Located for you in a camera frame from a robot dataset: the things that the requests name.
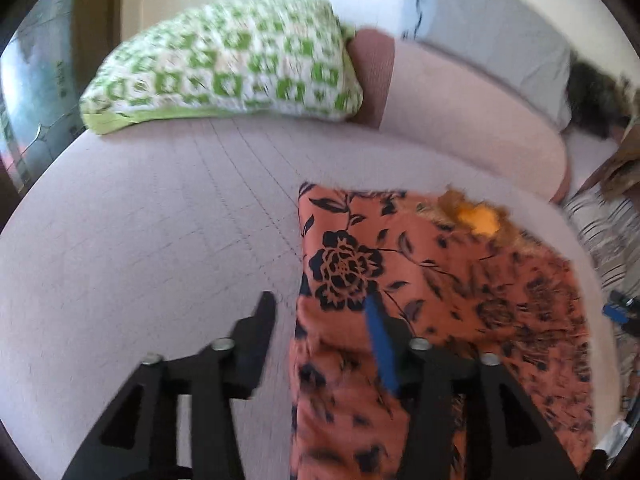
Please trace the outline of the orange black floral garment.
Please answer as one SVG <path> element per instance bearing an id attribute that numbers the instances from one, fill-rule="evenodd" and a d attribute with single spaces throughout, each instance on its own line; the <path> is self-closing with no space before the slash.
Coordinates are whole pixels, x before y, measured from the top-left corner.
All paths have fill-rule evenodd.
<path id="1" fill-rule="evenodd" d="M 526 232 L 455 222 L 435 196 L 299 190 L 303 273 L 291 342 L 292 475 L 390 479 L 408 415 L 382 386 L 363 301 L 465 358 L 495 353 L 576 467 L 593 445 L 588 327 L 570 263 Z"/>

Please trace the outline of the striped white brown cloth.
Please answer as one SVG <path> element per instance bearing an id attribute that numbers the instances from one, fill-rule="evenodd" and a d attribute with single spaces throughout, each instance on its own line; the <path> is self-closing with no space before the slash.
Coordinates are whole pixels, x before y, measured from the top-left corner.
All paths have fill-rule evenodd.
<path id="1" fill-rule="evenodd" d="M 572 196 L 563 211 L 590 255 L 608 295 L 639 296 L 639 213 L 629 198 L 606 200 L 600 188 Z"/>

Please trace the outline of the brown crumpled cloth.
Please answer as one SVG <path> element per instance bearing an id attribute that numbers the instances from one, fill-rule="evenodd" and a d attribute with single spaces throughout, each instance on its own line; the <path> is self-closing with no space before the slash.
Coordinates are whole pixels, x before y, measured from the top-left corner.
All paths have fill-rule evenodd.
<path id="1" fill-rule="evenodd" d="M 609 157 L 580 188 L 600 186 L 606 200 L 616 200 L 628 192 L 639 191 L 639 125 L 625 134 L 617 151 Z"/>

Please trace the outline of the dark furry item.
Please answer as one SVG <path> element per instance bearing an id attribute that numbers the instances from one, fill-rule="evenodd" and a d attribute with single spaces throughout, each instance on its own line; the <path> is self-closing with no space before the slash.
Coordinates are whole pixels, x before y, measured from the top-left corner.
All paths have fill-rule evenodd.
<path id="1" fill-rule="evenodd" d="M 570 122 L 600 139 L 607 139 L 613 127 L 626 127 L 631 120 L 629 80 L 603 73 L 581 58 L 570 63 L 566 97 Z"/>

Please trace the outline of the pink bolster cushion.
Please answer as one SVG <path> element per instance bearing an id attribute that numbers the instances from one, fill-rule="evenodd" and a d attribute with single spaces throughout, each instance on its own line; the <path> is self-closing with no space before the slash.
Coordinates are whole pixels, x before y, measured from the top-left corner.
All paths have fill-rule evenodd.
<path id="1" fill-rule="evenodd" d="M 462 159 L 551 203 L 567 196 L 560 128 L 501 82 L 375 28 L 358 30 L 346 49 L 363 90 L 356 124 Z"/>

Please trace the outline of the grey pillow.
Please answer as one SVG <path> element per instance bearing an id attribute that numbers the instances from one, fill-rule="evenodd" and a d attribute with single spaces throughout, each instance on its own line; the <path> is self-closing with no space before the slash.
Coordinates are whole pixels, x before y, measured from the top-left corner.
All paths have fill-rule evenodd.
<path id="1" fill-rule="evenodd" d="M 522 0 L 405 0 L 401 23 L 405 40 L 460 58 L 556 126 L 570 123 L 566 88 L 573 49 Z"/>

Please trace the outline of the stained glass window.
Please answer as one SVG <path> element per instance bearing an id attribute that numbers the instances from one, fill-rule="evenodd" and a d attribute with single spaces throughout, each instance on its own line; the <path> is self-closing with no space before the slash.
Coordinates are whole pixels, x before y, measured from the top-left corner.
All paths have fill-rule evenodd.
<path id="1" fill-rule="evenodd" d="M 38 0 L 1 55 L 1 161 L 26 193 L 85 130 L 73 70 L 75 0 Z"/>

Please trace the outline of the green white patterned pillow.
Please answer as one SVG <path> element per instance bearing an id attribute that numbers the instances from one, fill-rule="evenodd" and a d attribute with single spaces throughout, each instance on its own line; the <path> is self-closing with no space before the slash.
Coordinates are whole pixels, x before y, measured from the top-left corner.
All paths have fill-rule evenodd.
<path id="1" fill-rule="evenodd" d="M 96 134 L 262 112 L 342 122 L 363 100 L 350 38 L 328 0 L 218 0 L 117 46 L 81 96 L 80 116 Z"/>

